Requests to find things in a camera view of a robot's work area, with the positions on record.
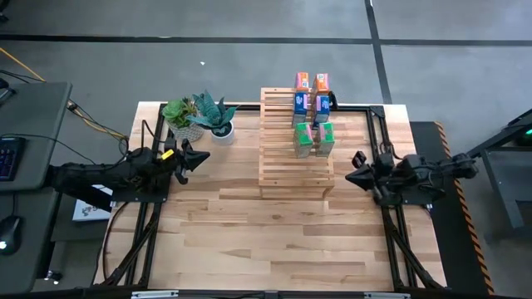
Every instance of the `concrete floor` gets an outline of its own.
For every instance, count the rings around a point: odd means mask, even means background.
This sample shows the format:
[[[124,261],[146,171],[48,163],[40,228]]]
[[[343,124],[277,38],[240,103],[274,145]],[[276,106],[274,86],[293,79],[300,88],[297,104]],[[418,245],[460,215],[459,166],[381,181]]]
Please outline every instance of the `concrete floor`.
[[[518,0],[373,0],[380,38],[532,39],[532,2]],[[0,32],[173,37],[369,38],[364,0],[68,1],[17,0]],[[371,45],[117,44],[0,42],[48,81],[70,81],[72,99],[106,125],[129,133],[136,103],[172,100],[207,88],[227,100],[258,100],[261,86],[291,86],[296,71],[328,72],[338,99],[382,103]],[[392,102],[411,120],[439,120],[453,153],[469,150],[530,108],[530,47],[382,47]],[[0,56],[2,69],[24,70]],[[102,163],[116,142],[67,114],[60,140]],[[57,147],[55,164],[81,160]],[[463,182],[479,236],[502,225],[482,173]],[[532,297],[532,243],[486,244],[495,291]],[[66,242],[54,263],[86,286],[100,240]],[[38,283],[36,289],[54,286]]]

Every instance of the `potted plant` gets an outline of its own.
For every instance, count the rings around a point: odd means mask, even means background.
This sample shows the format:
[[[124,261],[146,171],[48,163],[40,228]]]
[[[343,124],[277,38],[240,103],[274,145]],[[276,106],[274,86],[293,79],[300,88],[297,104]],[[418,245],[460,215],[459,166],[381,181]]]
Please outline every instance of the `potted plant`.
[[[168,102],[163,109],[163,116],[175,138],[188,139],[190,142],[198,140],[203,134],[203,129],[196,123],[187,120],[187,116],[197,116],[196,106],[189,98]]]
[[[234,125],[231,120],[236,107],[226,110],[224,98],[218,102],[218,105],[215,104],[208,91],[199,96],[192,96],[201,115],[187,115],[186,119],[206,130],[210,130],[212,140],[216,144],[231,145],[234,139]]]

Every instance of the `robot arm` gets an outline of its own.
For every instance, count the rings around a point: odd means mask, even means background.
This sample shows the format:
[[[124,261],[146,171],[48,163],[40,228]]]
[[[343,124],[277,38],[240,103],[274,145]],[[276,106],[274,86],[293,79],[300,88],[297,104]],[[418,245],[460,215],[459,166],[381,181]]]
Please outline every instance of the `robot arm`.
[[[402,203],[401,192],[414,186],[436,194],[437,199],[445,195],[445,191],[436,188],[432,183],[433,179],[471,179],[478,172],[475,161],[467,154],[457,154],[437,163],[427,162],[418,154],[408,154],[395,165],[392,153],[384,153],[371,165],[365,162],[366,156],[358,151],[352,160],[357,170],[346,175],[346,180],[364,190],[372,190],[375,202],[382,206]]]
[[[50,166],[45,186],[110,210],[111,196],[92,188],[93,184],[105,185],[114,192],[126,190],[143,202],[143,194],[155,194],[165,187],[169,174],[174,173],[180,184],[187,184],[185,172],[194,171],[209,156],[209,152],[193,150],[188,140],[183,140],[181,149],[176,148],[174,141],[159,158],[157,153],[145,147],[135,149],[116,164]]]

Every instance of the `green box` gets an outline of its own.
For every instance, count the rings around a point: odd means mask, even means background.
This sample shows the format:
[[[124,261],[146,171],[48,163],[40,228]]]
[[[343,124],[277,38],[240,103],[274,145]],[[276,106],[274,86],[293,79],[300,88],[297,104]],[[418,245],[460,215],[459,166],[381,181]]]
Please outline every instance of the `green box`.
[[[317,157],[328,157],[334,146],[334,126],[333,123],[321,123],[314,142],[318,145],[316,149]]]
[[[307,158],[312,147],[313,137],[311,135],[310,124],[296,124],[293,130],[293,148],[295,149],[296,157]]]

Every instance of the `desk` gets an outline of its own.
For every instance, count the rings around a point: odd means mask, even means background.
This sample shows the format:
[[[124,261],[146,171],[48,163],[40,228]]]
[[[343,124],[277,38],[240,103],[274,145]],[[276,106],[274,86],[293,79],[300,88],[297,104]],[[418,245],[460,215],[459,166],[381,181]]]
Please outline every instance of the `desk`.
[[[0,135],[44,135],[57,138],[65,114],[70,83],[12,86],[17,91],[0,106]],[[39,189],[52,157],[55,141],[27,137],[17,176],[0,183],[0,219],[12,211],[12,190],[17,190],[15,214],[23,217],[22,244],[11,256],[0,256],[0,293],[29,292],[47,271],[47,255],[59,202],[52,189]]]
[[[139,103],[132,149],[140,146],[142,120],[155,127],[159,106],[160,102]],[[415,152],[406,107],[384,108],[397,154]],[[208,133],[194,142],[196,150],[209,150],[211,156],[190,174],[187,185],[172,179],[149,288],[391,291],[380,209],[369,193],[343,178],[353,171],[356,150],[370,152],[366,118],[333,112],[330,120],[337,139],[332,152],[335,188],[325,199],[260,198],[258,111],[237,111],[235,141],[229,147],[213,145]],[[145,138],[150,144],[150,136]],[[138,208],[126,207],[111,230],[109,271],[130,249]],[[405,215],[413,252],[445,285],[430,217],[412,206],[405,207]],[[399,261],[406,281],[404,260]],[[135,280],[141,266],[139,262]],[[95,283],[101,281],[100,264]]]

